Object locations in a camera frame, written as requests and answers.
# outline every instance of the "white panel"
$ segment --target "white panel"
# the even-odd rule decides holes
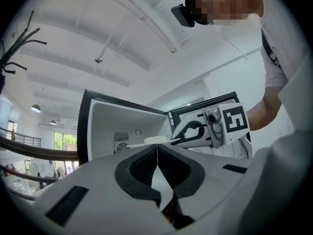
[[[241,156],[245,155],[244,149],[241,146],[239,141],[234,142],[233,147],[234,147],[234,157],[235,158],[240,158]]]
[[[205,153],[209,155],[213,155],[213,149],[209,146],[205,147]]]
[[[233,158],[234,157],[234,149],[233,149],[233,145],[224,145],[223,146],[224,149],[224,155],[225,157],[229,157],[229,158]]]
[[[224,156],[223,148],[220,147],[218,149],[213,149],[213,155],[223,157]]]
[[[137,129],[141,131],[140,136],[135,135]],[[169,139],[172,133],[165,115],[93,99],[88,122],[89,160],[113,154],[114,132],[128,132],[129,145],[144,143],[145,138],[158,135]]]

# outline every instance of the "white t-shirt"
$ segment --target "white t-shirt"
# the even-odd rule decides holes
[[[261,28],[281,66],[274,65],[262,46],[261,54],[266,70],[265,87],[284,87],[311,52],[311,48],[293,14],[281,0],[263,0],[263,5]]]

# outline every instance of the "person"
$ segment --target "person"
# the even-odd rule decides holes
[[[5,173],[5,176],[6,176],[6,177],[8,177],[8,176],[10,176],[10,175],[11,175],[11,174],[10,174],[10,173],[8,173],[8,172],[6,172],[6,173]]]
[[[16,132],[15,132],[15,130],[13,129],[13,130],[12,130],[12,133],[11,133],[11,140],[12,140],[12,141],[15,141],[15,135],[16,135]]]
[[[186,0],[186,8],[200,24],[260,18],[261,55],[266,70],[265,92],[260,102],[247,111],[251,131],[262,129],[277,116],[279,92],[311,54],[294,17],[281,0]]]
[[[45,188],[42,181],[39,182],[39,187],[40,187],[40,190],[42,190],[43,188]]]

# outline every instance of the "ventilation grille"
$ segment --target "ventilation grille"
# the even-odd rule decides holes
[[[116,153],[120,153],[120,152],[128,150],[129,148],[126,147],[127,145],[128,145],[127,143],[120,143],[118,147],[116,148]]]
[[[128,132],[115,132],[114,142],[128,141]]]

